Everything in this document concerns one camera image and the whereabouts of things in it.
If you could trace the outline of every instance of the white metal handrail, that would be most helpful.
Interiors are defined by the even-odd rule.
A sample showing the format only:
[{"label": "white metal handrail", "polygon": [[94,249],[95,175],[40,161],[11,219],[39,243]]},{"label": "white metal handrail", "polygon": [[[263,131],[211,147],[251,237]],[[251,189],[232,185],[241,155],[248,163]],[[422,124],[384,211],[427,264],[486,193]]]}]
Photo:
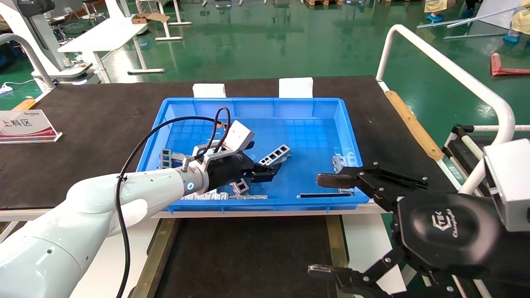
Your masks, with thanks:
[{"label": "white metal handrail", "polygon": [[[403,37],[408,39],[413,45],[425,53],[425,55],[445,69],[445,71],[457,79],[457,81],[462,83],[462,85],[464,85],[482,101],[493,108],[497,114],[497,118],[499,119],[499,131],[492,144],[508,142],[513,138],[515,130],[515,116],[510,105],[502,97],[497,95],[479,80],[475,79],[472,75],[463,70],[460,66],[456,65],[456,63],[444,56],[442,53],[440,53],[430,44],[426,43],[423,39],[403,25],[392,26],[388,32],[388,35],[386,36],[383,55],[381,56],[379,69],[377,70],[376,80],[378,82],[383,81],[386,62],[388,61],[388,55],[390,53],[390,48],[392,47],[392,40],[394,39],[396,32],[403,35]],[[462,194],[471,194],[484,179],[484,177],[484,159],[481,159],[475,169],[473,169],[469,175],[468,179],[464,182],[459,192]]]},{"label": "white metal handrail", "polygon": [[53,82],[51,81],[50,76],[44,69],[44,66],[40,62],[39,58],[37,57],[37,54],[35,54],[35,51],[31,47],[29,42],[26,41],[22,36],[12,34],[12,33],[6,33],[6,34],[0,35],[0,45],[3,45],[4,43],[9,42],[11,40],[20,43],[20,45],[22,46],[26,54],[28,54],[28,57],[30,58],[31,62],[33,62],[33,65],[35,66],[37,72],[40,73],[42,80],[44,81],[44,84],[46,84],[46,87],[48,88],[48,90],[53,89],[55,86]]}]

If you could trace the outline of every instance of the metal part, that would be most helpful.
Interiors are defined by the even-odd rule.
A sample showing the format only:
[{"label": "metal part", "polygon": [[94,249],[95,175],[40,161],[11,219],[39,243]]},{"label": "metal part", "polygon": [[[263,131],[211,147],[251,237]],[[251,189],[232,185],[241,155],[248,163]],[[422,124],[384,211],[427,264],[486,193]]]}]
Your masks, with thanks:
[{"label": "metal part", "polygon": [[191,156],[184,155],[184,160],[182,161],[182,169],[181,169],[182,172],[186,173],[188,171],[188,167],[190,166],[190,160],[191,160]]},{"label": "metal part", "polygon": [[260,164],[263,165],[274,165],[276,163],[281,163],[287,160],[287,158],[291,156],[291,148],[287,147],[287,145],[282,145],[278,147],[276,150],[269,153],[266,157],[264,157]]},{"label": "metal part", "polygon": [[241,180],[239,180],[238,182],[230,183],[230,186],[232,186],[234,193],[238,196],[244,194],[250,189],[249,185],[246,184],[245,179],[243,178],[241,178]]},{"label": "metal part", "polygon": [[266,199],[268,198],[267,195],[247,195],[247,196],[229,196],[229,199],[238,199],[238,200],[258,200],[258,199]]},{"label": "metal part", "polygon": [[321,194],[299,194],[297,198],[336,198],[336,197],[351,197],[351,192],[330,192]]},{"label": "metal part", "polygon": [[461,21],[467,21],[467,20],[470,20],[470,19],[471,18],[461,19],[461,20],[454,20],[454,21],[439,22],[439,23],[423,24],[423,25],[418,25],[416,28],[419,29],[419,28],[426,28],[426,27],[438,27],[438,26],[458,23],[458,22],[461,22]]},{"label": "metal part", "polygon": [[457,39],[457,38],[470,38],[470,37],[488,37],[488,36],[500,36],[506,33],[486,33],[486,34],[464,34],[457,36],[446,36],[444,39]]},{"label": "metal part", "polygon": [[160,169],[171,168],[171,149],[160,150]]},{"label": "metal part", "polygon": [[346,162],[346,157],[344,156],[335,155],[332,158],[332,162],[333,162],[333,169],[335,170],[335,173],[340,172],[342,168],[344,168],[345,166],[348,166],[348,162]]},{"label": "metal part", "polygon": [[173,152],[171,153],[171,160],[173,161],[176,161],[178,163],[182,163],[184,161],[184,158],[186,158],[186,156],[182,153],[177,153],[177,152]]},{"label": "metal part", "polygon": [[227,192],[217,193],[217,189],[206,192],[202,195],[197,195],[196,193],[182,197],[181,200],[226,200],[229,195]]},{"label": "metal part", "polygon": [[485,15],[481,15],[481,16],[472,17],[470,19],[461,20],[461,21],[456,22],[454,24],[451,24],[451,25],[449,25],[447,27],[448,28],[453,28],[453,27],[460,26],[460,25],[463,25],[463,24],[469,24],[469,23],[474,22],[474,21],[485,19],[487,17],[498,15],[498,14],[503,14],[505,12],[509,12],[509,11],[512,11],[512,10],[515,10],[515,9],[516,9],[516,7],[510,8],[508,10],[503,10],[503,11],[499,11],[499,12],[494,12],[494,13],[489,13],[489,14],[485,14]]},{"label": "metal part", "polygon": [[[332,158],[332,162],[333,162],[333,169],[335,169],[335,173],[340,172],[342,168],[349,165],[346,157],[340,156],[340,155],[335,155]],[[354,188],[339,188],[339,192],[355,192],[355,190]]]}]

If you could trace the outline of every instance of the black rubber mat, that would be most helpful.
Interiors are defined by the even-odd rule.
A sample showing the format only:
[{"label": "black rubber mat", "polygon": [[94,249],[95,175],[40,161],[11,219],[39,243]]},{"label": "black rubber mat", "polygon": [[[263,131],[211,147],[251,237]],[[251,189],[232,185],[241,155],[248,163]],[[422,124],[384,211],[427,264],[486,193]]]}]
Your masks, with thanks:
[{"label": "black rubber mat", "polygon": [[[49,208],[76,182],[117,173],[151,129],[162,101],[193,97],[195,82],[59,86],[42,109],[63,136],[53,144],[0,145],[0,209]],[[277,97],[278,80],[221,82],[231,97]],[[392,163],[453,190],[371,76],[314,78],[315,97],[344,99],[363,161]],[[130,168],[134,171],[140,154]]]},{"label": "black rubber mat", "polygon": [[324,216],[194,218],[179,227],[155,297],[337,297],[307,274],[331,263]]}]

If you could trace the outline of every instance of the wooden strip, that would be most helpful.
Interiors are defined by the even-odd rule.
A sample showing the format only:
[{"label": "wooden strip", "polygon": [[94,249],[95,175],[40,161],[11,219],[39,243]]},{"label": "wooden strip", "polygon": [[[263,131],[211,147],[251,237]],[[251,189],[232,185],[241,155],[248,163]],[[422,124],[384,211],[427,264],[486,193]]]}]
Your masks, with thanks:
[{"label": "wooden strip", "polygon": [[[344,234],[340,215],[326,216],[326,225],[328,226],[332,265],[336,267],[348,268],[348,255],[346,253],[347,249],[346,244],[344,243]],[[337,298],[352,297],[351,295],[341,292],[337,287],[336,290]]]},{"label": "wooden strip", "polygon": [[167,259],[173,248],[173,242],[178,233],[180,222],[180,218],[161,220],[147,255],[144,269],[140,274],[136,287],[129,294],[130,298],[153,298],[155,296]]},{"label": "wooden strip", "polygon": [[23,102],[19,103],[18,106],[14,107],[12,111],[23,111],[29,110],[36,104],[35,99],[26,99]]},{"label": "wooden strip", "polygon": [[436,161],[440,160],[442,156],[440,148],[425,131],[420,122],[418,122],[399,95],[395,91],[386,91],[385,95],[394,106],[394,109],[399,113],[401,119],[403,119],[403,122],[405,122],[418,144],[425,150],[425,153]]}]

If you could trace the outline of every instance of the blue plastic tray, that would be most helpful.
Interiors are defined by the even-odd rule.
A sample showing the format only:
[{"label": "blue plastic tray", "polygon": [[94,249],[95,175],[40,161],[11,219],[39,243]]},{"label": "blue plastic tray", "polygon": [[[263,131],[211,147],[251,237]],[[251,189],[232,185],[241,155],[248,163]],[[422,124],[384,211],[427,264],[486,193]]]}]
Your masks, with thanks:
[{"label": "blue plastic tray", "polygon": [[[334,155],[346,156],[349,166],[362,165],[343,100],[168,98],[162,103],[153,127],[175,117],[213,117],[221,106],[229,108],[232,120],[238,120],[255,133],[254,148],[245,151],[255,162],[282,144],[291,148],[291,157],[272,182],[249,183],[249,194],[268,195],[268,199],[179,200],[168,207],[170,212],[329,211],[355,209],[358,204],[368,202],[368,197],[359,189],[355,189],[352,197],[296,197],[300,193],[338,192],[320,187],[315,181],[318,173],[333,172]],[[147,142],[137,171],[157,169],[162,148],[191,154],[194,146],[209,141],[211,130],[212,123],[203,120],[185,120],[161,128]],[[218,129],[215,139],[220,139],[223,132]],[[233,193],[229,186],[219,191]]]}]

